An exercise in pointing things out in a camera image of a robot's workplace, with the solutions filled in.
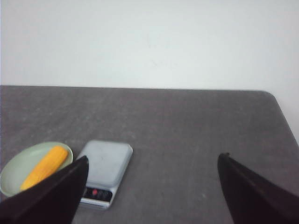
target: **corn cob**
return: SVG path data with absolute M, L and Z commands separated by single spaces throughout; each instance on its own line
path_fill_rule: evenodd
M 33 168 L 23 184 L 20 186 L 20 190 L 26 190 L 33 187 L 37 183 L 46 179 L 60 167 L 65 161 L 68 152 L 62 146 L 54 146 Z

